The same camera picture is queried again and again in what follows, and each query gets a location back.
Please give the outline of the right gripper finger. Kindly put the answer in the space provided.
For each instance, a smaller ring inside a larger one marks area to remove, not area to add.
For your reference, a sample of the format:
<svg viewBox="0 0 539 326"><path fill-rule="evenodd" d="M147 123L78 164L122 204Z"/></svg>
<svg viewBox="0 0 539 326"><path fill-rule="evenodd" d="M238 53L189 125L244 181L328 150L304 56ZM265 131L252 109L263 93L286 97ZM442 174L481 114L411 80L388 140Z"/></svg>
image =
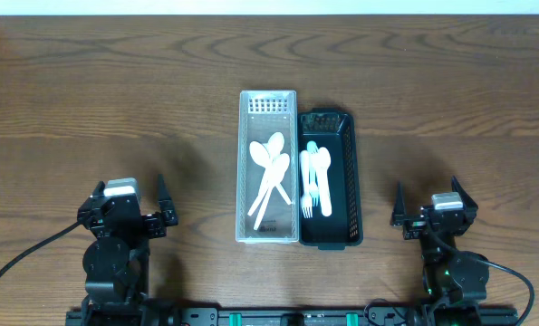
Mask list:
<svg viewBox="0 0 539 326"><path fill-rule="evenodd" d="M395 197L395 203L391 213L390 223L392 226L403 225L407 219L407 211L404 200L403 186L399 182L397 186L397 193Z"/></svg>
<svg viewBox="0 0 539 326"><path fill-rule="evenodd" d="M454 192L457 192L463 203L463 207L467 212L476 213L478 210L478 205L474 199L466 192L464 188L460 185L459 181L455 176L451 178L451 188Z"/></svg>

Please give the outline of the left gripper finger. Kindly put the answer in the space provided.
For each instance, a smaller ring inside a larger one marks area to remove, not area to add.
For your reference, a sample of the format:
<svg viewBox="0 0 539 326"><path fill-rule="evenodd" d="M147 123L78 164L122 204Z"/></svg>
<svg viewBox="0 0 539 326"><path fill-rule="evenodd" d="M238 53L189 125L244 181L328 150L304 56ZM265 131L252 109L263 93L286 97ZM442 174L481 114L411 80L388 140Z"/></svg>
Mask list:
<svg viewBox="0 0 539 326"><path fill-rule="evenodd" d="M158 204L166 226L178 224L178 215L162 174L158 175Z"/></svg>
<svg viewBox="0 0 539 326"><path fill-rule="evenodd" d="M90 220L93 219L102 219L103 213L101 207L105 202L104 195L105 183L100 181L96 188L92 191L90 196L84 201L80 206L77 213L78 220Z"/></svg>

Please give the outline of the white plastic fork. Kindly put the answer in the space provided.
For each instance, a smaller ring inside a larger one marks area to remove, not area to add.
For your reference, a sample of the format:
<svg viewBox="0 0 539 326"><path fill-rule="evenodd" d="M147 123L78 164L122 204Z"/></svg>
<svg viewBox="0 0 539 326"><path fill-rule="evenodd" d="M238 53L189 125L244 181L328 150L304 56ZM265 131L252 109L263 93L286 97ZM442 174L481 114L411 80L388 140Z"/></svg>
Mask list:
<svg viewBox="0 0 539 326"><path fill-rule="evenodd" d="M301 195L302 213L305 219L313 217L313 198L310 193L310 161L307 150L302 150L299 155L300 169L303 182Z"/></svg>
<svg viewBox="0 0 539 326"><path fill-rule="evenodd" d="M322 215L330 216L332 214L332 203L329 189L328 170L323 173L322 171L316 169L316 176L319 188Z"/></svg>
<svg viewBox="0 0 539 326"><path fill-rule="evenodd" d="M314 155L318 152L318 147L315 141L308 141L306 149L309 153L310 167L309 167L309 192L313 201L313 206L319 204L319 189L316 181L316 171L313 166Z"/></svg>

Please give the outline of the white plastic spoon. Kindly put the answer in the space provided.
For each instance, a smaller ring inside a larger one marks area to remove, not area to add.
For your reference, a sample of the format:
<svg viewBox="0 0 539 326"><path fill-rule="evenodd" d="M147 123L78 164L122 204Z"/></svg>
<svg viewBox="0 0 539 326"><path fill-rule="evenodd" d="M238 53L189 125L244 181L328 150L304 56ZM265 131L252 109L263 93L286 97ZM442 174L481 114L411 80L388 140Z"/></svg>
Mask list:
<svg viewBox="0 0 539 326"><path fill-rule="evenodd" d="M284 147L284 135L281 132L276 132L269 138L269 140L266 143L262 143L262 144L269 151L270 158L272 160L274 160L281 153L281 151L282 151L282 149ZM261 203L261 201L262 201L262 199L264 197L264 194L265 194L266 189L267 189L268 178L270 176L269 169L267 169L267 171L265 169L265 171L264 171L264 174L262 176L262 180L260 182L257 197L255 198L254 203L251 205L251 207L249 208L249 210L247 212L247 214L249 216L251 216L254 213L254 211L260 205L260 203Z"/></svg>
<svg viewBox="0 0 539 326"><path fill-rule="evenodd" d="M315 159L316 169L325 173L330 167L331 163L332 163L332 159L331 159L331 154L329 150L326 147L318 148L318 152L316 154L316 159Z"/></svg>
<svg viewBox="0 0 539 326"><path fill-rule="evenodd" d="M262 143L259 143L258 141L252 141L249 145L249 153L253 161L266 169L269 169L272 164L273 160L270 158L269 151L265 148L265 146ZM284 199L285 203L287 205L291 205L292 201L290 197L287 195L287 193L284 190L284 187L281 184L278 184L276 186L278 192Z"/></svg>
<svg viewBox="0 0 539 326"><path fill-rule="evenodd" d="M284 178L284 174L286 170L290 166L290 157L288 154L283 153L279 155L273 162L273 165L271 166L271 174L268 178L267 183L267 190L263 197L263 202L261 204L261 207L257 213L257 217L254 224L254 230L257 231L263 217L265 215L265 210L269 202L269 198L271 196L271 193L273 192L273 189L281 183L281 181Z"/></svg>

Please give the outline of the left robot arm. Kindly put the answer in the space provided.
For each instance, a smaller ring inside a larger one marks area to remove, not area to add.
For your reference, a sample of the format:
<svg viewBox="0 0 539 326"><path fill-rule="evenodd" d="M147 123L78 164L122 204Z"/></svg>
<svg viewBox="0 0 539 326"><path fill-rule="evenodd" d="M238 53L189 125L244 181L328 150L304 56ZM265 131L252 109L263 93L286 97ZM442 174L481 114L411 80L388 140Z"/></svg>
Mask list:
<svg viewBox="0 0 539 326"><path fill-rule="evenodd" d="M142 214L138 181L133 177L99 182L77 212L95 241L82 258L86 272L81 324L115 321L141 324L148 297L149 241L178 224L164 177L157 178L159 210Z"/></svg>

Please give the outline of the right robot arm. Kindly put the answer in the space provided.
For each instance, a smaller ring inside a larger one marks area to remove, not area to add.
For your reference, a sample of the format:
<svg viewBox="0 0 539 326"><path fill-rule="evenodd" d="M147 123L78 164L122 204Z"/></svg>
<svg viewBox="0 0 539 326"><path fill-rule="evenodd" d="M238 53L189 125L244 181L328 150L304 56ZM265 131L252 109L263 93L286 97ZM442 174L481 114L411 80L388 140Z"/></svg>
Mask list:
<svg viewBox="0 0 539 326"><path fill-rule="evenodd" d="M435 194L431 199L431 204L410 214L403 186L398 185L390 224L402 228L404 239L419 241L422 280L429 301L422 304L417 315L428 324L436 324L437 310L474 310L486 298L489 271L480 263L483 255L456 248L455 238L474 223L477 203L454 177L449 192Z"/></svg>

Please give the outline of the black plastic basket tray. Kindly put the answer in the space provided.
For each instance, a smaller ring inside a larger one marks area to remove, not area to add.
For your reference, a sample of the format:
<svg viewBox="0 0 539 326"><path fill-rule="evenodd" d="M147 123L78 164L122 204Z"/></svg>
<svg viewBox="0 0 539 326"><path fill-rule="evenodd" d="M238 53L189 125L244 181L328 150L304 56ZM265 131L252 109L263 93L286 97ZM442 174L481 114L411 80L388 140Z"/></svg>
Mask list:
<svg viewBox="0 0 539 326"><path fill-rule="evenodd" d="M332 214L299 216L299 242L320 250L343 250L363 238L358 159L352 115L337 108L314 108L298 115L297 145L300 151L314 141L329 150L332 162L328 178Z"/></svg>

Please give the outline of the clear plastic basket tray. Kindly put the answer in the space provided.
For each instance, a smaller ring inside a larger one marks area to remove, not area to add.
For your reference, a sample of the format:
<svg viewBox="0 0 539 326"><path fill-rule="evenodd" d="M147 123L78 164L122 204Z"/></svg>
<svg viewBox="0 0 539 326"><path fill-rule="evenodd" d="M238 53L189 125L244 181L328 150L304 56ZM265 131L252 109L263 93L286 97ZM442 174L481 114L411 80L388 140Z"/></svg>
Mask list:
<svg viewBox="0 0 539 326"><path fill-rule="evenodd" d="M276 132L284 135L284 147L279 155L286 153L290 157L290 166L280 184L284 187L292 204L287 205L275 187L269 198L263 220L255 231L254 224L263 199L251 216L247 212L257 197L265 169L253 161L249 153L249 145L252 141L266 143ZM242 91L239 100L236 180L236 240L238 242L246 244L293 243L299 239L300 199L297 155L296 92Z"/></svg>

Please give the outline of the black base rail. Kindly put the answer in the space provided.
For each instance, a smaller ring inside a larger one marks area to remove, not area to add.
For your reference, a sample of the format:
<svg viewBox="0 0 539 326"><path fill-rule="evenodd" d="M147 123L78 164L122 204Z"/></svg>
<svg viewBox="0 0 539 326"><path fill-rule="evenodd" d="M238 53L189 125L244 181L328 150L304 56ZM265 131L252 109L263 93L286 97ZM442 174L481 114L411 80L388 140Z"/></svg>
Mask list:
<svg viewBox="0 0 539 326"><path fill-rule="evenodd" d="M370 305L361 310L218 310L216 308L170 308L134 314L100 312L90 308L67 312L65 324L77 325L153 325L153 326L311 326L311 325L515 325L517 312L507 308L438 308L431 315L410 307Z"/></svg>

